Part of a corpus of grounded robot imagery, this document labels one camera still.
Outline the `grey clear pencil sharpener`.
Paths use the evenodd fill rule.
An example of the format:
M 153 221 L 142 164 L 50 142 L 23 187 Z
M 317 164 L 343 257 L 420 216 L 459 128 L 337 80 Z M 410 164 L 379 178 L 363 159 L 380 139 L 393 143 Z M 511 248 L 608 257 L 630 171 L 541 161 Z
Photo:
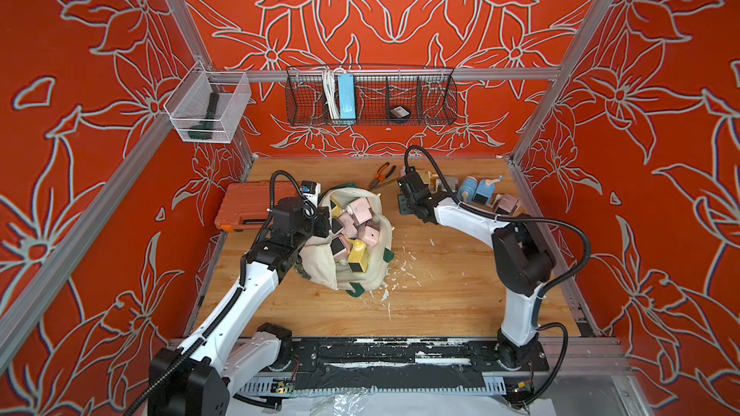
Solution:
M 437 181 L 437 190 L 439 192 L 451 192 L 456 194 L 459 190 L 459 179 L 454 176 L 447 176 L 445 179 L 439 179 Z

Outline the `yellow tall pencil sharpener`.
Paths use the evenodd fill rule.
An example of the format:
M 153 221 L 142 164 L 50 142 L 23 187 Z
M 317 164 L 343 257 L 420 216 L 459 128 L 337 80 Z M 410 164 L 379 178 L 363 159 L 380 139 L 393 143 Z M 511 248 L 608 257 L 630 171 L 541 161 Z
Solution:
M 352 242 L 348 256 L 348 266 L 353 273 L 366 273 L 369 265 L 369 252 L 366 242 L 358 239 Z

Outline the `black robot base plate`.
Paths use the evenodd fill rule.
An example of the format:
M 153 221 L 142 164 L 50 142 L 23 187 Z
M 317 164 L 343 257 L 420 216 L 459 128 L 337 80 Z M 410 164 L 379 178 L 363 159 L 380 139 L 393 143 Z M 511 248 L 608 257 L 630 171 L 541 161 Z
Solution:
M 302 337 L 282 371 L 265 369 L 240 391 L 245 397 L 318 397 L 344 392 L 503 396 L 519 381 L 544 377 L 543 348 L 509 370 L 489 339 Z

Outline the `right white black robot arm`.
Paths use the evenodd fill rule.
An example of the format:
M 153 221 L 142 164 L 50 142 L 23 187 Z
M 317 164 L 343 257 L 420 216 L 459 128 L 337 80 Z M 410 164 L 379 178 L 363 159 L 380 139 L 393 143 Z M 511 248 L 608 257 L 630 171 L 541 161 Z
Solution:
M 537 223 L 527 216 L 488 213 L 447 191 L 434 193 L 417 171 L 402 175 L 397 183 L 402 214 L 456 229 L 493 250 L 496 274 L 506 288 L 497 359 L 508 370 L 520 369 L 537 352 L 543 289 L 554 267 Z

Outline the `blue crank pencil sharpener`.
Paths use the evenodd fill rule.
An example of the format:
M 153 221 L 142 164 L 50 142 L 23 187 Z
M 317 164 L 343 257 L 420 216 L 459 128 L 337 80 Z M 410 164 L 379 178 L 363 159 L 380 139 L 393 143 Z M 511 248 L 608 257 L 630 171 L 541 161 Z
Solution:
M 502 175 L 493 179 L 481 179 L 478 182 L 472 201 L 483 206 L 489 205 L 494 198 L 495 188 L 503 179 Z

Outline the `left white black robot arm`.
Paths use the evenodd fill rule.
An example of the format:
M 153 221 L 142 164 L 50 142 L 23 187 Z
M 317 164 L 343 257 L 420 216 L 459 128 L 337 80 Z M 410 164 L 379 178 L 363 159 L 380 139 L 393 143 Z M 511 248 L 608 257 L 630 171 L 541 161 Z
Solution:
M 242 256 L 240 275 L 206 320 L 175 349 L 150 363 L 148 415 L 225 415 L 243 387 L 263 369 L 292 360 L 292 333 L 264 324 L 245 345 L 237 344 L 256 311 L 287 273 L 300 264 L 312 237 L 329 234 L 330 212 L 317 194 L 283 198 L 271 223 Z

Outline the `cream tote bag green handles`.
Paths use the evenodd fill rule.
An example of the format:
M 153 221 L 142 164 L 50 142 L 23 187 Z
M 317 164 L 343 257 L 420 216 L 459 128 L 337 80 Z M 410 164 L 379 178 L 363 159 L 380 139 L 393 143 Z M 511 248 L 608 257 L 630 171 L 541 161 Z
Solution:
M 381 239 L 377 246 L 368 248 L 367 272 L 353 273 L 348 266 L 348 257 L 343 260 L 333 259 L 330 244 L 331 240 L 339 234 L 343 234 L 352 242 L 358 240 L 358 229 L 362 225 L 355 225 L 345 207 L 352 200 L 363 196 L 368 198 L 373 209 L 373 218 L 368 223 L 375 223 L 380 228 Z M 319 205 L 330 209 L 330 198 L 337 200 L 344 208 L 344 212 L 338 219 L 331 217 L 331 232 L 328 238 L 312 237 L 299 251 L 301 262 L 297 270 L 311 282 L 335 291 L 345 291 L 353 297 L 360 297 L 366 292 L 379 288 L 389 272 L 390 262 L 394 259 L 393 227 L 383 214 L 381 197 L 377 194 L 357 187 L 335 187 L 321 196 Z

